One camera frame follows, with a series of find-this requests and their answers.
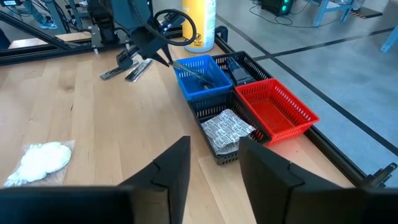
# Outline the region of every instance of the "black clamp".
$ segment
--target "black clamp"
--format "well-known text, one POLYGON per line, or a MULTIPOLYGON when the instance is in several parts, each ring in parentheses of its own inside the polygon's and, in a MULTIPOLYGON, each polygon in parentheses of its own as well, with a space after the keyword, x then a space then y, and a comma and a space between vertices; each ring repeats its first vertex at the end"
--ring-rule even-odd
POLYGON ((368 175, 364 179, 362 187, 376 189, 386 187, 385 183, 391 178, 392 172, 398 167, 395 162, 391 162, 386 168, 379 169, 375 174, 368 175))

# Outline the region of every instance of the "black basket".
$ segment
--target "black basket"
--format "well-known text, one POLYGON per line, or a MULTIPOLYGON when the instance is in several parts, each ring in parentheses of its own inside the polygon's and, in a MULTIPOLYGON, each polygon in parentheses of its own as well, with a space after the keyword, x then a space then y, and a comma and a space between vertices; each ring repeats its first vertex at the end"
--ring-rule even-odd
POLYGON ((266 72, 257 62, 253 60, 246 52, 240 51, 230 54, 223 54, 223 55, 215 55, 212 56, 213 59, 216 61, 217 65, 228 74, 230 79, 233 81, 234 86, 236 86, 236 80, 233 78, 231 72, 227 64, 225 63, 228 57, 232 57, 235 61, 242 66, 249 74, 257 81, 266 80, 272 78, 272 76, 266 72))
POLYGON ((261 126, 260 122, 256 117, 250 112, 250 110, 243 104, 243 102, 238 98, 234 91, 228 91, 226 93, 220 93, 217 95, 211 95, 204 98, 199 98, 195 100, 188 101, 189 107, 191 108, 193 114, 195 115, 195 121, 200 128, 200 131, 205 137, 205 141, 210 148, 210 151, 215 158, 218 165, 223 165, 228 162, 235 161, 238 159, 238 152, 231 152, 225 155, 216 155, 213 146, 210 144, 205 131, 203 130, 201 123, 219 115, 225 109, 230 109, 234 111, 243 121, 247 124, 253 126, 254 130, 250 137, 264 144, 271 140, 271 137, 266 132, 266 130, 261 126))

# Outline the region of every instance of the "floor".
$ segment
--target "floor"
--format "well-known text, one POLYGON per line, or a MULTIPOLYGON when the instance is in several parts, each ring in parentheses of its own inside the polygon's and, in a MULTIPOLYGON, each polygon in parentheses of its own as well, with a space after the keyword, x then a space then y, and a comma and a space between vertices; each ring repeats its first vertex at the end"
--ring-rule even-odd
MULTIPOLYGON (((181 0, 153 3, 154 11, 181 8, 181 0)), ((316 29, 271 24, 249 12, 254 6, 249 0, 218 0, 217 4, 217 24, 228 27, 232 48, 245 50, 309 105, 321 118, 316 127, 360 169, 373 174, 390 162, 398 163, 391 152, 398 151, 398 45, 386 54, 378 51, 397 25, 397 1, 367 0, 364 6, 384 15, 371 19, 349 16, 346 22, 316 29)), ((299 12, 305 4, 297 0, 292 12, 299 12)), ((299 15, 288 17, 295 26, 311 26, 317 10, 310 4, 299 15)), ((259 7, 252 12, 274 20, 259 7)), ((322 24, 339 15, 329 13, 322 24)), ((0 27, 10 39, 25 38, 26 34, 12 27, 0 27)), ((387 186, 398 186, 398 173, 387 186)))

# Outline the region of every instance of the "gray floor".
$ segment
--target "gray floor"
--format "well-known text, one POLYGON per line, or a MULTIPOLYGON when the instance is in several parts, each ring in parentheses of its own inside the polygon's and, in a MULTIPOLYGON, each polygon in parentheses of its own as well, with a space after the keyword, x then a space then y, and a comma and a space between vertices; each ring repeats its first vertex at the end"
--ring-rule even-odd
MULTIPOLYGON (((154 11, 165 8, 181 9, 181 0, 153 0, 154 11)), ((217 14, 233 24, 256 44, 271 54, 308 47, 329 41, 365 35, 397 25, 398 3, 388 0, 366 0, 365 6, 384 13, 381 17, 360 19, 349 16, 346 22, 334 22, 317 29, 293 28, 271 24, 249 12, 249 0, 218 0, 217 14)), ((297 0, 292 12, 298 12, 306 2, 297 0)), ((310 26, 318 8, 309 5, 299 15, 289 15, 295 26, 310 26)), ((274 16, 255 7, 253 12, 273 21, 274 16)), ((340 12, 329 13, 322 24, 339 18, 340 12)), ((32 19, 24 20, 35 26, 32 19)), ((0 27, 11 39, 25 39, 27 34, 0 22, 0 27)), ((398 146, 398 44, 389 53, 379 48, 390 32, 333 44, 317 49, 284 55, 278 59, 306 79, 327 97, 361 120, 393 145, 398 146)), ((250 56, 263 56, 244 37, 229 27, 229 45, 245 50, 250 56)), ((301 84, 271 59, 259 63, 303 100, 321 121, 316 127, 340 148, 365 173, 373 174, 398 157, 375 141, 370 135, 345 118, 327 102, 301 84)), ((398 171, 387 183, 398 186, 398 171)))

